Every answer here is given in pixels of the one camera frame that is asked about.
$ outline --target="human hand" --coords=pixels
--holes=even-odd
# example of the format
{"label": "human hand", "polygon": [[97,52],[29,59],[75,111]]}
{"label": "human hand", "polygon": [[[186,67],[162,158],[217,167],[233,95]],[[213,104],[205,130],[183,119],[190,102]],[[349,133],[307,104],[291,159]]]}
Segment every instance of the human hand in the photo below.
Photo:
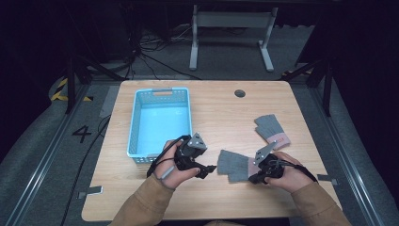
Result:
{"label": "human hand", "polygon": [[[164,149],[169,146],[172,140],[168,141]],[[199,172],[200,168],[192,168],[180,171],[174,161],[174,156],[177,148],[182,144],[181,141],[177,142],[159,159],[157,167],[155,168],[154,174],[156,178],[160,179],[164,186],[175,189],[182,182],[195,177]]]}
{"label": "human hand", "polygon": [[[298,160],[294,159],[287,153],[274,152],[273,154],[279,159],[302,166]],[[298,189],[313,183],[311,178],[309,178],[300,170],[294,169],[292,167],[285,167],[284,174],[281,178],[266,177],[264,180],[271,186],[282,188],[290,193],[296,192]]]}

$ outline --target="sleeve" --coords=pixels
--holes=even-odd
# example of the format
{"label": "sleeve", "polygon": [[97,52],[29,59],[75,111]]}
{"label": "sleeve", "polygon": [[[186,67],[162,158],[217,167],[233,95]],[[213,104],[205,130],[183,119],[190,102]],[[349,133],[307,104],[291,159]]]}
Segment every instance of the sleeve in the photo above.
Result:
{"label": "sleeve", "polygon": [[306,225],[351,225],[337,203],[316,182],[291,195]]}
{"label": "sleeve", "polygon": [[164,217],[174,189],[162,185],[154,175],[147,178],[126,200],[110,225],[156,225]]}

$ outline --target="white metal stand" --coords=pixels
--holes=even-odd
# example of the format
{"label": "white metal stand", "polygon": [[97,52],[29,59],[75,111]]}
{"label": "white metal stand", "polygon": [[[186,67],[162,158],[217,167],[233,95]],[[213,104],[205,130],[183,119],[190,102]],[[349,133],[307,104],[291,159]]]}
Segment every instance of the white metal stand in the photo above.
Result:
{"label": "white metal stand", "polygon": [[273,64],[267,52],[267,43],[272,33],[273,25],[276,20],[278,8],[273,8],[271,12],[212,12],[198,11],[197,5],[193,11],[193,44],[191,47],[190,70],[197,69],[199,53],[198,27],[256,27],[264,28],[265,35],[263,40],[259,40],[259,48],[262,52],[264,65],[268,72],[273,72]]}

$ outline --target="plastic basket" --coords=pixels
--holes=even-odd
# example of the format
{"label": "plastic basket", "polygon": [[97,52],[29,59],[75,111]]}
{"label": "plastic basket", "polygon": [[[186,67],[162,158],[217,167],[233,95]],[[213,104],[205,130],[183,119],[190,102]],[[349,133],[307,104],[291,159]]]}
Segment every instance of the plastic basket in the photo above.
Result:
{"label": "plastic basket", "polygon": [[168,140],[192,135],[187,88],[136,91],[127,154],[137,164],[151,163]]}

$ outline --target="wooden table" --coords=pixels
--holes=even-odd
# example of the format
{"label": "wooden table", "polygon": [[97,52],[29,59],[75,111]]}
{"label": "wooden table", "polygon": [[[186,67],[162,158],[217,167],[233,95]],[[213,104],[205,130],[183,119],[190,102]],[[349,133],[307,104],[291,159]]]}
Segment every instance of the wooden table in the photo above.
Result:
{"label": "wooden table", "polygon": [[[281,149],[308,170],[327,174],[295,96],[286,82],[266,81],[127,81],[120,92],[90,186],[103,194],[87,196],[86,221],[111,220],[125,200],[142,184],[149,165],[137,165],[126,153],[132,108],[137,89],[187,87],[190,91],[193,132],[208,145],[197,158],[216,165],[220,150],[253,157],[267,143],[255,132],[254,120],[275,114],[291,145]],[[246,96],[236,97],[243,90]],[[331,182],[320,185],[340,205]],[[164,219],[282,218],[297,216],[289,193],[250,182],[230,184],[227,175],[210,173],[193,178],[175,191]]]}

